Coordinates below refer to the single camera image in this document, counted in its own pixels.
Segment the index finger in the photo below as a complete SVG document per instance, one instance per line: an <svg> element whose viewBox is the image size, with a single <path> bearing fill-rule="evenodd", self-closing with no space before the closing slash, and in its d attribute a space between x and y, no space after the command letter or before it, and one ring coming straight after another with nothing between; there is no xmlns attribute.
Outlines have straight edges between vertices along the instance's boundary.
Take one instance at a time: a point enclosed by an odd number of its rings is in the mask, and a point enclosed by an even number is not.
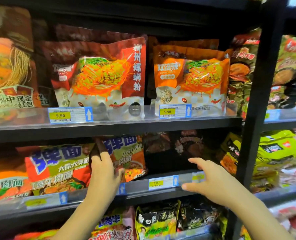
<svg viewBox="0 0 296 240"><path fill-rule="evenodd" d="M200 157L192 157L188 159L191 163L197 164L200 168L203 169L205 166L206 161Z"/></svg>
<svg viewBox="0 0 296 240"><path fill-rule="evenodd" d="M112 163L110 155L106 149L106 146L102 142L102 140L99 138L96 138L96 144L99 149L101 161L110 161Z"/></svg>

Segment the white arrow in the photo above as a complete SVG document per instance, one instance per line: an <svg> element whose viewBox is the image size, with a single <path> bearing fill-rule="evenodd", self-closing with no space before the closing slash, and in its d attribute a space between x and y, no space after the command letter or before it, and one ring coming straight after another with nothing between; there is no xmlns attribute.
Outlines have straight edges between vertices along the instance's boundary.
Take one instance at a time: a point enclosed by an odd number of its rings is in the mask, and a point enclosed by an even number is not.
<svg viewBox="0 0 296 240"><path fill-rule="evenodd" d="M90 110L88 109L87 113L86 113L87 117L88 117L88 120L91 120L91 112Z"/></svg>
<svg viewBox="0 0 296 240"><path fill-rule="evenodd" d="M187 116L190 116L190 107L187 108Z"/></svg>
<svg viewBox="0 0 296 240"><path fill-rule="evenodd" d="M62 200L62 203L66 203L66 196L65 195L61 195L61 200Z"/></svg>

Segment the yellow price label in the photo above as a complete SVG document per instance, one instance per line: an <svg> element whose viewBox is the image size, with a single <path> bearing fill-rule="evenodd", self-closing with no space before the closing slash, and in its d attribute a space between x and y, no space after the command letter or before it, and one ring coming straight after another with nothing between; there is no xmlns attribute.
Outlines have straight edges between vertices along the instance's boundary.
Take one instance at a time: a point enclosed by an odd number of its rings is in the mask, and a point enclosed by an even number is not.
<svg viewBox="0 0 296 240"><path fill-rule="evenodd" d="M175 115L176 114L176 109L175 108L169 108L169 109L160 109L160 115L167 115L167 114L169 114L169 115Z"/></svg>
<svg viewBox="0 0 296 240"><path fill-rule="evenodd" d="M157 187L157 186L163 186L163 185L164 185L163 180L149 182L149 187Z"/></svg>
<svg viewBox="0 0 296 240"><path fill-rule="evenodd" d="M26 206L29 207L36 207L47 204L47 199L34 199L34 200L27 200Z"/></svg>
<svg viewBox="0 0 296 240"><path fill-rule="evenodd" d="M70 112L51 112L49 113L49 118L51 120L71 119L71 114Z"/></svg>
<svg viewBox="0 0 296 240"><path fill-rule="evenodd" d="M192 181L200 181L205 178L205 175L200 173L192 176Z"/></svg>

